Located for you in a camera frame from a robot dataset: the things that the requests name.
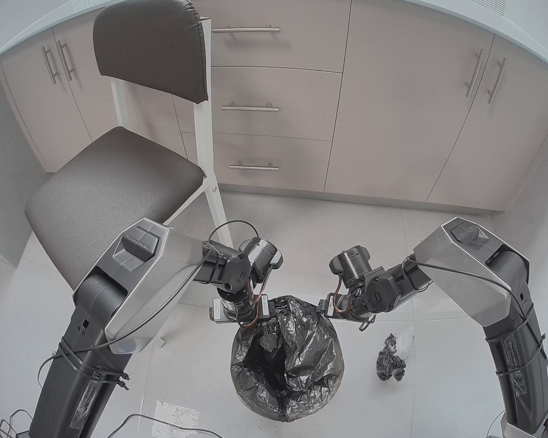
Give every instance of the chair backrest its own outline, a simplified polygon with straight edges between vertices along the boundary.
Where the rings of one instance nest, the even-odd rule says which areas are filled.
[[[200,103],[209,99],[205,37],[189,0],[121,0],[93,24],[102,75]]]

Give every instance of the white chair frame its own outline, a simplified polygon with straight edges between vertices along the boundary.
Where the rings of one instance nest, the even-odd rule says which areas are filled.
[[[206,100],[200,104],[193,104],[195,114],[195,142],[197,143],[197,164],[201,167],[205,177],[201,186],[189,196],[175,213],[170,216],[165,225],[169,225],[172,220],[182,211],[187,208],[201,193],[205,193],[209,209],[213,217],[215,227],[227,222],[226,212],[223,209],[221,194],[219,193],[219,185],[213,170],[213,123],[212,123],[212,105],[211,105],[211,18],[202,18],[203,35],[205,37],[205,79],[207,80],[207,96]],[[118,117],[118,125],[123,126],[127,130],[130,128],[130,119],[125,98],[124,86],[127,81],[112,78],[111,91],[114,96],[114,105],[116,106],[116,115]],[[217,236],[220,243],[233,248],[230,230],[227,225],[217,230]]]

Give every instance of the metal handle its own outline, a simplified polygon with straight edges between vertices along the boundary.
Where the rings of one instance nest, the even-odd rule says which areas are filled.
[[[63,71],[65,72],[65,76],[67,78],[67,81],[72,81],[73,78],[71,77],[71,73],[75,71],[74,68],[69,69],[69,65],[67,64],[67,59],[65,58],[65,53],[63,52],[63,47],[67,47],[67,44],[61,44],[61,41],[57,41],[57,52],[59,53],[59,58],[61,59],[61,65],[63,65]]]
[[[232,102],[228,106],[221,106],[221,110],[246,110],[250,112],[279,112],[278,107],[272,107],[272,103],[268,102],[266,107],[254,107],[254,106],[237,106],[235,102]]]
[[[499,70],[499,74],[497,75],[497,81],[495,82],[495,86],[493,86],[493,91],[488,89],[487,92],[489,92],[489,104],[493,104],[493,100],[495,99],[495,94],[497,94],[497,90],[499,89],[499,83],[501,83],[501,77],[503,76],[503,72],[505,71],[505,67],[507,66],[507,59],[504,58],[503,62],[497,62],[497,64],[501,67]]]
[[[478,56],[477,65],[475,66],[475,71],[473,71],[473,77],[471,78],[471,82],[467,82],[467,86],[469,87],[467,89],[467,97],[471,97],[471,94],[473,93],[473,88],[475,87],[475,83],[477,82],[477,77],[479,76],[479,70],[481,69],[481,63],[483,63],[483,57],[485,57],[485,49],[481,49],[481,52],[477,53],[475,52],[475,55]]]
[[[272,27],[267,25],[266,27],[231,27],[226,25],[226,27],[217,27],[212,29],[212,33],[279,33],[279,27]]]
[[[237,165],[230,165],[230,169],[238,169],[241,171],[273,171],[278,172],[278,167],[273,166],[272,163],[268,164],[268,167],[263,165],[242,165],[241,161]]]
[[[51,82],[53,84],[57,84],[57,80],[55,77],[59,74],[58,71],[55,71],[53,73],[53,69],[51,68],[51,62],[49,62],[49,58],[47,57],[47,54],[51,51],[50,48],[45,49],[45,46],[41,47],[41,50],[43,51],[43,58],[45,59],[45,63],[47,65],[47,69],[49,70],[49,76],[51,77]]]

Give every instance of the white paper on floor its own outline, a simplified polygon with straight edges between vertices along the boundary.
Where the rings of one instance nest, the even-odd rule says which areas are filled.
[[[180,405],[168,404],[167,402],[156,401],[156,410],[154,418],[163,422],[173,423],[186,428],[197,428],[199,422],[199,411],[182,407]],[[179,430],[175,427],[169,427],[164,423],[154,422],[154,438],[184,438],[196,432],[188,430]]]

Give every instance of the chair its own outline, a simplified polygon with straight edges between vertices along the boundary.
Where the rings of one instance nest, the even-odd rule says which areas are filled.
[[[188,0],[122,0],[93,25],[93,48],[111,85],[119,127],[96,139],[27,202],[38,240],[75,289],[117,235],[143,217],[168,224],[205,193],[226,222],[213,171],[211,20]],[[198,166],[130,131],[124,83],[195,103]],[[232,246],[227,226],[221,243]]]

